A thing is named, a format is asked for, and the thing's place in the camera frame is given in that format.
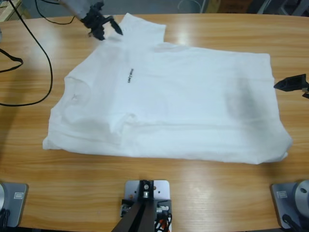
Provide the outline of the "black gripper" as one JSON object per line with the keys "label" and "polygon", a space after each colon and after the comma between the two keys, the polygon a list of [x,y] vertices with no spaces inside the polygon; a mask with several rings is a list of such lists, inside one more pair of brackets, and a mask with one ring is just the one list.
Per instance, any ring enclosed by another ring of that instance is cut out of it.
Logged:
{"label": "black gripper", "polygon": [[88,29],[92,29],[92,36],[98,40],[105,40],[104,25],[110,22],[112,28],[116,33],[123,35],[120,26],[117,24],[113,16],[105,17],[101,14],[99,9],[91,7],[84,18],[80,20]]}

